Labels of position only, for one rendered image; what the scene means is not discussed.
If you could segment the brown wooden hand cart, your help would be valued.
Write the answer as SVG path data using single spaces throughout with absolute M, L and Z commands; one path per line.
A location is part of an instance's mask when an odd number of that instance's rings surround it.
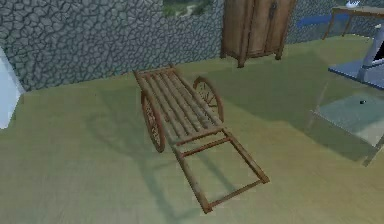
M 136 71 L 134 77 L 140 87 L 143 117 L 155 149 L 163 152 L 166 146 L 171 148 L 204 213 L 209 213 L 215 206 L 270 181 L 248 151 L 224 126 L 222 100 L 207 78 L 199 76 L 190 83 L 172 64 L 163 68 Z M 210 202 L 186 158 L 223 143 L 230 143 L 234 147 L 257 179 Z

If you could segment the window with green view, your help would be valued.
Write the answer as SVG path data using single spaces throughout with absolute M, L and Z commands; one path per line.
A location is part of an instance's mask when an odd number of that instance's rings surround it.
M 200 16 L 212 8 L 213 0 L 163 0 L 165 17 Z

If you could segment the brown wooden wardrobe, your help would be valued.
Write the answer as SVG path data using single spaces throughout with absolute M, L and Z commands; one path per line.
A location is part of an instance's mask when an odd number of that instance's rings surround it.
M 220 57 L 243 68 L 249 58 L 282 57 L 297 0 L 224 0 Z

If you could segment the glass top table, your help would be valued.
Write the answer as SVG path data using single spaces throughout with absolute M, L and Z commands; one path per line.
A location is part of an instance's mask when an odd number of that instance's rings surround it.
M 384 148 L 384 63 L 364 66 L 362 60 L 356 60 L 330 66 L 328 71 L 333 76 L 310 110 L 306 128 L 320 118 L 370 145 L 373 150 L 363 162 L 368 166 Z M 356 93 L 323 104 L 329 84 L 341 77 L 361 87 Z

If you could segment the white door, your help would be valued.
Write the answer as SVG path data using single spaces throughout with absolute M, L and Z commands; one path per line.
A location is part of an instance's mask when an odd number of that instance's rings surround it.
M 25 93 L 4 50 L 0 47 L 0 129 L 11 121 L 20 97 Z

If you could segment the brown wooden table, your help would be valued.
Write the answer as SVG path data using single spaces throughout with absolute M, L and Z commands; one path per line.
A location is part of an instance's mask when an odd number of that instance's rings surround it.
M 345 36 L 347 33 L 351 21 L 354 17 L 356 16 L 366 16 L 366 17 L 373 17 L 373 18 L 378 18 L 378 19 L 384 19 L 384 8 L 379 8 L 379 7 L 372 7 L 372 6 L 358 6 L 355 8 L 348 8 L 346 6 L 335 6 L 331 9 L 331 19 L 329 22 L 329 25 L 327 27 L 327 30 L 325 31 L 322 39 L 325 40 L 326 37 L 328 36 L 335 18 L 339 14 L 346 14 L 348 17 L 348 21 L 346 23 L 346 26 L 343 30 L 342 36 Z

